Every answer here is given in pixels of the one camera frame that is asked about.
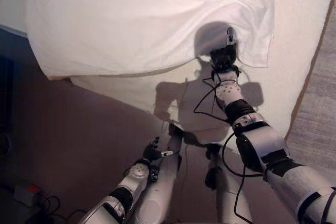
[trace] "black strap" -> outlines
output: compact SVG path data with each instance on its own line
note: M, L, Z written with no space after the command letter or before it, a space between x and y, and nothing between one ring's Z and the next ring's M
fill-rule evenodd
M267 165L266 165L266 169L265 169L265 171L264 171L264 180L267 182L268 180L267 180L267 172L270 170L270 169L272 169L275 165L277 165L277 164L279 164L279 163L281 163L281 162L284 162L284 161L288 161L288 160L291 160L289 157L284 157L284 158L281 158L281 159L279 159L279 160L277 160L277 161L275 161L275 162L273 162L273 163L268 163Z
M311 194L307 199L305 199L298 211L298 221L299 223L302 223L303 215L305 214L307 208L310 206L310 204L313 203L316 199L320 198L321 195L316 191L315 193Z
M329 223L329 222L326 222L326 219L327 219L327 216L328 216L330 205L331 205L332 200L335 197L335 195L336 195L336 190L334 189L334 191L329 196L329 199L328 199L328 201L326 203L326 206L324 207L322 218L321 218L321 224L327 224L327 223Z

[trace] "wire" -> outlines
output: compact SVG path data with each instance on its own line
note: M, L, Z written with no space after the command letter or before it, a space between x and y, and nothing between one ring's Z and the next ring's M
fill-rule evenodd
M52 215L53 213L55 213L60 208L61 203L60 203L60 200L57 196L50 196L50 197L47 197L47 199L48 199L49 203L50 203L50 199L55 199L57 201L57 207L53 211L48 213L48 214Z
M234 135L235 135L235 133L232 133L232 134L227 138L227 140L225 141L225 143L224 143L224 145L223 145L223 149L222 149L222 161L223 161L224 166L225 166L231 173L233 173L234 175L236 175L236 176L238 176L238 177L246 177L246 178L262 177L262 174L261 174L261 173L258 173L258 174L250 174L250 175L239 174L239 173L235 172L234 170L232 170L232 169L227 165L227 163L225 162L224 151L225 151L225 148L226 148L227 143L229 142L229 140L230 140Z
M249 224L253 224L252 221L246 219L244 216L241 216L239 213L237 213L238 198L239 198L239 194L240 194L240 192L241 192L241 190L242 190L242 188L243 188L244 181L245 181L245 177L246 177L246 176L245 176L245 171L246 171L246 166L244 165L244 168L243 168L243 178L242 178L242 181L241 181L241 183L240 183L240 187L239 187L238 192L237 192L237 195L236 195L236 200L235 200L235 205L234 205L234 207L233 207L233 211L234 211L235 215L236 215L237 217L239 217L240 219L246 221L246 222L249 223Z
M74 216L74 215L75 215L76 213L78 213L78 212L82 212L82 213L84 213L84 214L87 214L87 213L88 213L87 211L85 211L85 210L83 210L83 209L77 209L77 210L71 212L71 213L68 215L68 217L67 217L67 219L66 219L66 224L69 224L69 220L70 220L70 218L71 218L72 216Z

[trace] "white cloth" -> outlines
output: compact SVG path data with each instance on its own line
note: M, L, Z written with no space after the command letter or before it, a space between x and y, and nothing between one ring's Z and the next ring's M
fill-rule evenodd
M148 73L225 45L232 26L245 64L267 66L274 0L27 0L28 39L49 78Z
M242 87L246 99L257 105L258 111L284 136L310 69L329 3L330 0L275 0L275 36L269 49L268 68L239 65L244 71L239 82L258 82L261 87L261 91L258 85ZM197 78L201 68L201 77ZM168 117L194 132L200 141L211 142L224 139L228 128L205 115L193 114L193 107L208 90L201 78L209 74L208 66L201 67L193 60L167 73L146 77L87 76L71 80L162 119ZM203 110L211 111L211 106L209 99ZM235 148L234 141L230 147Z

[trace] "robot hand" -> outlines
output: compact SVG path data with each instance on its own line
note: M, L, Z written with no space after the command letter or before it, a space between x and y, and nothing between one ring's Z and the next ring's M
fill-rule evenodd
M173 151L158 151L157 150L157 143L159 142L159 137L157 136L155 140L153 140L145 150L143 151L142 157L146 160L148 160L150 163L154 160L157 160L161 157L167 157L170 155L173 155Z

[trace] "black joint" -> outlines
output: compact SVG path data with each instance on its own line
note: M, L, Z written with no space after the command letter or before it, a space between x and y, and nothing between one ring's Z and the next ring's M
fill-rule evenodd
M136 161L136 164L144 164L144 165L150 167L151 162L146 158L141 158L141 159Z
M211 160L211 153L212 154L218 154L220 150L220 146L218 144L209 144L207 146L207 150L205 153L205 156L208 160Z
M216 177L217 177L217 172L218 172L218 168L217 167L213 167L211 169L208 170L206 176L205 176L205 185L207 187L209 187L211 190L216 190Z
M112 197L114 197L114 198L116 198L117 200L120 201L120 203L124 207L125 215L131 209L131 206L133 204L133 196L130 193L130 191L128 191L126 188L119 187L116 190L114 190L113 192L111 192L109 194L109 196L112 196Z
M256 123L252 123L247 126L244 126L244 127L238 125L234 128L234 132L236 136L239 136L243 132L252 131L252 130L255 130L255 129L258 129L264 126L269 126L269 125L266 122L256 122Z
M253 170L254 172L261 173L263 170L261 169L259 157L249 139L244 135L240 135L237 137L236 143L242 158L241 160L246 165L246 167Z
M243 99L234 101L225 107L225 114L231 125L238 118L250 113L255 113L255 110Z

